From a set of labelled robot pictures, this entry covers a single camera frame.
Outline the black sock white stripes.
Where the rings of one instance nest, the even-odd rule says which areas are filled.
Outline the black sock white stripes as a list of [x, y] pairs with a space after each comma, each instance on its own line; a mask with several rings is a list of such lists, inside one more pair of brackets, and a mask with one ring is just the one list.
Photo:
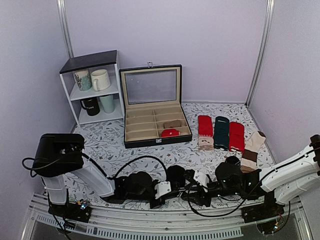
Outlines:
[[167, 169], [167, 180], [170, 182], [171, 192], [165, 195], [166, 199], [187, 199], [185, 169], [179, 165], [172, 165]]

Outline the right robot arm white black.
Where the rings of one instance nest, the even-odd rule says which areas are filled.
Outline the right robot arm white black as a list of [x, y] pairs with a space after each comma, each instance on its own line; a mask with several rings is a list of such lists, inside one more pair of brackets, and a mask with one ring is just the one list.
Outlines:
[[271, 193], [273, 199], [258, 208], [262, 218], [269, 218], [278, 205], [288, 204], [320, 181], [320, 136], [312, 136], [302, 151], [271, 167], [243, 173], [238, 165], [225, 161], [215, 169], [215, 181], [194, 170], [186, 170], [184, 177], [190, 185], [182, 198], [198, 206], [210, 206], [215, 197], [238, 195], [251, 201]]

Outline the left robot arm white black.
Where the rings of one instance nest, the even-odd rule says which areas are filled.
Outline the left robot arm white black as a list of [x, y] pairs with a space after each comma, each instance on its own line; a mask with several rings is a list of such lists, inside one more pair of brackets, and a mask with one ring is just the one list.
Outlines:
[[88, 184], [105, 202], [122, 204], [126, 200], [147, 201], [157, 208], [179, 195], [185, 186], [184, 168], [178, 165], [164, 169], [165, 181], [153, 180], [144, 171], [128, 176], [108, 176], [85, 152], [80, 134], [46, 133], [40, 137], [32, 171], [42, 177], [49, 200], [63, 216], [74, 213], [63, 176], [71, 173]]

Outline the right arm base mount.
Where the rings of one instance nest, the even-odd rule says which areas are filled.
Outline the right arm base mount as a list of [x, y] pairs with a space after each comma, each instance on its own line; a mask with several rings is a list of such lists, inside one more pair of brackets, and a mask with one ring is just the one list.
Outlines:
[[241, 216], [245, 223], [273, 218], [271, 221], [258, 223], [256, 225], [258, 231], [264, 236], [273, 235], [286, 225], [288, 220], [284, 220], [284, 213], [284, 206], [274, 202], [243, 207], [241, 209]]

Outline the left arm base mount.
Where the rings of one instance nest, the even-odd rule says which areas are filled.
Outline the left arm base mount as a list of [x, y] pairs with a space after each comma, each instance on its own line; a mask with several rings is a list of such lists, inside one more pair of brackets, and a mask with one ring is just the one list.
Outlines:
[[61, 217], [63, 220], [73, 220], [82, 223], [88, 223], [91, 217], [92, 208], [90, 206], [82, 207], [83, 204], [71, 203], [67, 201], [63, 205], [53, 204], [50, 200], [48, 212], [52, 215]]

